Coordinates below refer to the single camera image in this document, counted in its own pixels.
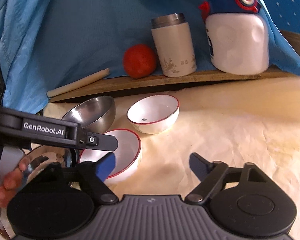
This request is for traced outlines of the left hand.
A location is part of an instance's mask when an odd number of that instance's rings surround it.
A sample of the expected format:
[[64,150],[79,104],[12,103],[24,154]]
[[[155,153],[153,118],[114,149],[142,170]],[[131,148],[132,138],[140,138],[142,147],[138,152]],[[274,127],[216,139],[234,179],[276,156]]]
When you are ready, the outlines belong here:
[[23,171],[27,169],[28,164],[29,158],[25,156],[19,162],[18,167],[4,177],[3,184],[0,186],[0,208],[6,208],[17,194],[18,188],[21,186]]

